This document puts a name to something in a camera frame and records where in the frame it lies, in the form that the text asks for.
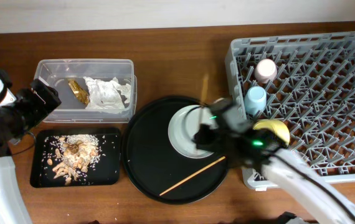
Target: crumpled paper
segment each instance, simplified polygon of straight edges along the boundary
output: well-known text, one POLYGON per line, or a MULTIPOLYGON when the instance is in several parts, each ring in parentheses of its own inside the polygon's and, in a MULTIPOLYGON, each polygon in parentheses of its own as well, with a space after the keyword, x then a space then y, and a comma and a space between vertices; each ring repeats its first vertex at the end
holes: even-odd
POLYGON ((84 77, 84 79, 89 89, 90 99, 86 109, 124 109, 121 95, 126 97, 125 103, 130 102, 131 86, 129 84, 121 85, 116 78, 109 82, 90 77, 84 77))
POLYGON ((89 94, 75 81, 73 78, 68 79, 68 85, 70 86, 72 93, 77 97, 81 103, 89 104, 89 94))

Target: gold packet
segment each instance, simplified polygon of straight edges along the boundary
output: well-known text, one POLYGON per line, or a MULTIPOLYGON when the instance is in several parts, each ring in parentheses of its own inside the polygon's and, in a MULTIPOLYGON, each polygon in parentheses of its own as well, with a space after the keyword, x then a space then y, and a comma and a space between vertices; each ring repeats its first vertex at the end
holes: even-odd
POLYGON ((73 78, 68 78, 68 85, 70 86, 72 93, 77 97, 81 103, 88 105, 89 93, 87 93, 73 78))

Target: plastic container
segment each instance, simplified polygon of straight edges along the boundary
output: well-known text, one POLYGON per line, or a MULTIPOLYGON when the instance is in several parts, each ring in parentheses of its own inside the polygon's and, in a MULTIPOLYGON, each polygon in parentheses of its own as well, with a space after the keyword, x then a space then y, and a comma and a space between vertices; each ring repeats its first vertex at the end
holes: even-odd
POLYGON ((44 122, 48 123, 127 123, 134 115, 137 100, 137 84, 133 62, 127 59, 54 59, 42 60, 36 69, 35 78, 55 88, 61 105, 44 122), (114 77, 121 85, 131 85, 129 105, 124 109, 86 110, 76 99, 68 86, 67 78, 75 81, 85 90, 83 77, 110 81, 114 77))
MULTIPOLYGON (((235 39, 225 58, 229 91, 245 119, 278 119, 290 130, 290 148, 329 183, 355 182, 355 32, 235 39), (263 59, 278 69, 261 84, 254 70, 263 59), (247 90, 262 85, 266 109, 245 112, 247 90)), ((242 169, 247 187, 277 187, 242 169)))

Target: white plate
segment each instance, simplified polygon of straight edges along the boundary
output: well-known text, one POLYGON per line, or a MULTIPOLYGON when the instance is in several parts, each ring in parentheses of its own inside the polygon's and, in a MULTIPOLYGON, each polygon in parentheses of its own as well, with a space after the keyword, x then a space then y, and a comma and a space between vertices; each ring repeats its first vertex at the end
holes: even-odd
MULTIPOLYGON (((173 148, 188 158, 202 159, 213 154, 213 152, 203 151, 196 148, 196 144, 192 142, 194 135, 198 132, 198 120, 200 109, 195 109, 190 112, 183 123, 185 115, 198 105, 186 106, 177 111, 169 122, 168 136, 173 148)), ((202 122, 211 125, 212 129, 216 129, 215 120, 212 119, 212 114, 208 108, 203 109, 202 122)))

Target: plastic dish rack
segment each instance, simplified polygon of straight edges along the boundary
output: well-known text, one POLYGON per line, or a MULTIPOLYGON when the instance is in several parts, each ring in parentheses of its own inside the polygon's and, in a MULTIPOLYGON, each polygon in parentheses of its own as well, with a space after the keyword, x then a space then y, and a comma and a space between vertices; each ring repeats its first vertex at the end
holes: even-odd
MULTIPOLYGON (((245 119, 279 119, 290 147, 329 183, 355 182, 355 32, 233 40, 225 58, 229 91, 245 119), (259 84, 254 69, 273 60, 277 78, 259 84), (246 91, 267 92, 261 113, 245 113, 246 91)), ((247 187, 277 187, 253 169, 242 169, 247 187)))

